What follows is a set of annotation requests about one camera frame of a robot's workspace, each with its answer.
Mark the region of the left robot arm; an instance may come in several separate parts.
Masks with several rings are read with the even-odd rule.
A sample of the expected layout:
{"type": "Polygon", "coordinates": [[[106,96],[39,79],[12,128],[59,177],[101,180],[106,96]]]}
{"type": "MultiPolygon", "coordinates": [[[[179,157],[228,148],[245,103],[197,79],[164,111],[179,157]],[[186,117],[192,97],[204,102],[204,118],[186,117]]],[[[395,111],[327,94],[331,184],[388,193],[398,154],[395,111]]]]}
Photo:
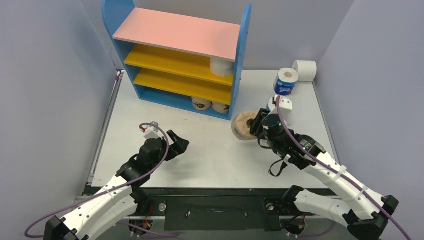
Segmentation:
{"type": "Polygon", "coordinates": [[[141,186],[160,164],[184,154],[189,144],[172,130],[166,137],[148,138],[96,195],[65,216],[50,218],[43,239],[95,240],[123,218],[145,214],[149,196],[141,186]]]}

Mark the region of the brown cartoon roll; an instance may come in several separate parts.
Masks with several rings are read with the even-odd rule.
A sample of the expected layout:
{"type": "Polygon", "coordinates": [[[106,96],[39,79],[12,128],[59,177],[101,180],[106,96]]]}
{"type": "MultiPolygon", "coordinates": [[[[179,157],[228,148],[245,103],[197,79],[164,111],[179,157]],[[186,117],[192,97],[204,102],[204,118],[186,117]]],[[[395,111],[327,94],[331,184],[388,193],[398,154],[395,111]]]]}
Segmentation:
{"type": "Polygon", "coordinates": [[[192,97],[192,106],[198,111],[206,111],[212,107],[212,102],[210,100],[192,97]]]}
{"type": "Polygon", "coordinates": [[[240,141],[252,141],[257,137],[250,133],[248,121],[254,120],[257,116],[255,111],[245,111],[239,113],[231,122],[231,130],[234,136],[240,141]]]}

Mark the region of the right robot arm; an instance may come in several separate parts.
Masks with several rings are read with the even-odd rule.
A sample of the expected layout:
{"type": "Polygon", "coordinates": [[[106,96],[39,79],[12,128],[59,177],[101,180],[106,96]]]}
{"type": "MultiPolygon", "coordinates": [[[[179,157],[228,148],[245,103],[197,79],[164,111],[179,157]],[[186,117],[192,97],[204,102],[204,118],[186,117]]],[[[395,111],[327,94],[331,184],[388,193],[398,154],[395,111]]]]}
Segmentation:
{"type": "Polygon", "coordinates": [[[288,165],[313,176],[337,195],[337,199],[293,185],[282,197],[289,213],[311,213],[347,228],[357,240],[378,240],[399,205],[392,195],[383,196],[366,187],[338,164],[315,139],[295,133],[282,124],[278,114],[260,109],[245,120],[249,133],[265,140],[280,157],[280,172],[288,165]]]}

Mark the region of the plain white toilet roll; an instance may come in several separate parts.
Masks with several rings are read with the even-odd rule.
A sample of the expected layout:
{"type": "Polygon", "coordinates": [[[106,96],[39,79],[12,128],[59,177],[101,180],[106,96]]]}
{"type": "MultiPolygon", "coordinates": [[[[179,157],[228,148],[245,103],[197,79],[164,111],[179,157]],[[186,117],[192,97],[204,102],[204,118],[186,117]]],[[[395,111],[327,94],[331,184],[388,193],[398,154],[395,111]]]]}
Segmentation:
{"type": "Polygon", "coordinates": [[[218,57],[209,59],[210,71],[218,77],[229,77],[234,74],[235,62],[218,57]]]}

